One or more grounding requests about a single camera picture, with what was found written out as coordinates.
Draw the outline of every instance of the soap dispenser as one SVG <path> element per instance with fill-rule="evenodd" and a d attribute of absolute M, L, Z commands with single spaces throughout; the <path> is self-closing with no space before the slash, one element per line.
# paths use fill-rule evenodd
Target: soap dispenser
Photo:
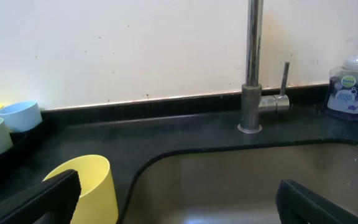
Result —
<path fill-rule="evenodd" d="M 329 73 L 324 111 L 337 118 L 358 121 L 358 40 L 352 42 L 355 45 L 351 56 Z"/>

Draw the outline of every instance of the white wall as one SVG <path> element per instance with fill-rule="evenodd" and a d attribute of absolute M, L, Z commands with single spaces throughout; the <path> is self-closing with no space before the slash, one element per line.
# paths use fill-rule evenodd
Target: white wall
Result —
<path fill-rule="evenodd" d="M 45 109 L 239 91 L 247 0 L 0 0 L 0 102 Z M 328 82 L 358 0 L 265 0 L 260 82 Z"/>

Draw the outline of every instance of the stainless steel sink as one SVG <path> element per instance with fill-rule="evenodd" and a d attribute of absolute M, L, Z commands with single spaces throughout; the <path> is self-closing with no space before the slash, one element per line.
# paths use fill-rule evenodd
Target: stainless steel sink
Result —
<path fill-rule="evenodd" d="M 159 160 L 137 179 L 123 223 L 280 223 L 282 179 L 358 216 L 358 146 L 316 144 Z"/>

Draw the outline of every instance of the black countertop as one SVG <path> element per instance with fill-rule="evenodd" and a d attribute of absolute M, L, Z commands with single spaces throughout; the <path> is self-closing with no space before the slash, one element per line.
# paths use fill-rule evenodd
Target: black countertop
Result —
<path fill-rule="evenodd" d="M 263 130 L 237 130 L 240 111 L 77 124 L 44 141 L 0 187 L 0 201 L 39 183 L 56 166 L 85 154 L 107 157 L 122 212 L 131 183 L 154 160 L 183 152 L 209 152 L 294 144 L 358 145 L 358 123 L 322 115 L 314 105 L 262 114 Z"/>

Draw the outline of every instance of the faucet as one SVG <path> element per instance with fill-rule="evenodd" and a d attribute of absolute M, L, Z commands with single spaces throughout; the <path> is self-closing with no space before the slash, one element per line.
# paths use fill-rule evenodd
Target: faucet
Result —
<path fill-rule="evenodd" d="M 247 34 L 247 76 L 241 86 L 241 121 L 238 129 L 252 134 L 262 130 L 259 124 L 259 113 L 262 111 L 281 111 L 290 107 L 290 100 L 285 94 L 290 63 L 285 62 L 280 94 L 262 95 L 259 84 L 260 41 L 262 36 L 262 14 L 264 0 L 248 2 L 248 34 Z"/>

